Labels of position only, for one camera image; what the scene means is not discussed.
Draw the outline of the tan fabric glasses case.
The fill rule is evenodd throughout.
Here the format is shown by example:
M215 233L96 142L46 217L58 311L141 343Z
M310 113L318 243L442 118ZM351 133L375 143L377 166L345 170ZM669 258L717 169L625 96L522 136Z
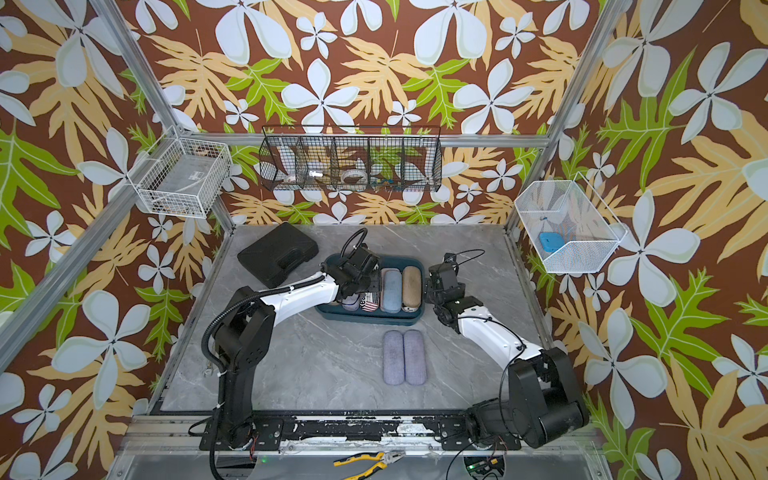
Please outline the tan fabric glasses case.
M416 312L422 304L422 273L414 266L408 265L402 270L402 310Z

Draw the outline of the flag print glasses case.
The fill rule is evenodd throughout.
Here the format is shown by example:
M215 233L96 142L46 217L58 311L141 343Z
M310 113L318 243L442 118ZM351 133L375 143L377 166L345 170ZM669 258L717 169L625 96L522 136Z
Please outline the flag print glasses case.
M360 309L374 312L380 308L381 295L379 292L367 291L360 295Z

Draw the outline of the light blue glasses case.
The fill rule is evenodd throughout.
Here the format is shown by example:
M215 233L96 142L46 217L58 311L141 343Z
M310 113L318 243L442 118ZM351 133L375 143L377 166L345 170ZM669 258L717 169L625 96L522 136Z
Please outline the light blue glasses case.
M385 268L381 273L380 309L397 314L402 309L402 273L396 268Z

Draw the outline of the lavender glasses case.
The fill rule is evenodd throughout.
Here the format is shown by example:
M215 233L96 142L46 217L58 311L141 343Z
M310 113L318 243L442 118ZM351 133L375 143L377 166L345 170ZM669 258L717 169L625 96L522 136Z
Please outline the lavender glasses case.
M382 376L387 385L397 386L405 382L405 353L403 334L387 331L383 337Z
M421 386L427 381L426 349L423 334L408 330L403 335L405 381Z

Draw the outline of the purple fabric glasses case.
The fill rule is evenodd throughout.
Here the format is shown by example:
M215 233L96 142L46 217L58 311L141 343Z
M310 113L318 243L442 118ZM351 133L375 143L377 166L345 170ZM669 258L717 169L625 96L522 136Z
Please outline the purple fabric glasses case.
M341 306L348 312L357 311L360 308L361 296L359 294L353 294L341 301Z

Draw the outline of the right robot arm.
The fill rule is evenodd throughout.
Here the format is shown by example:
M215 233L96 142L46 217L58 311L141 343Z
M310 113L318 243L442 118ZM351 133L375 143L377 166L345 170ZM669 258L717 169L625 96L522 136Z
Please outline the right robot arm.
M515 449L539 448L587 426L590 414L572 362L496 319L459 281L456 253L428 269L425 296L437 319L471 340L502 367L497 396L463 413L465 438L477 445L500 440Z

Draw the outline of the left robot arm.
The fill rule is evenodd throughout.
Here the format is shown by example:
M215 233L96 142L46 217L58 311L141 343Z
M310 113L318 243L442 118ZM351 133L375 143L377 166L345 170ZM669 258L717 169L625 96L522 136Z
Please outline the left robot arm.
M204 441L209 451L245 450L253 442L255 369L270 348L274 327L319 305L366 291L380 257L361 243L323 262L310 277L274 289L241 287L206 327L203 355L218 369L218 399Z

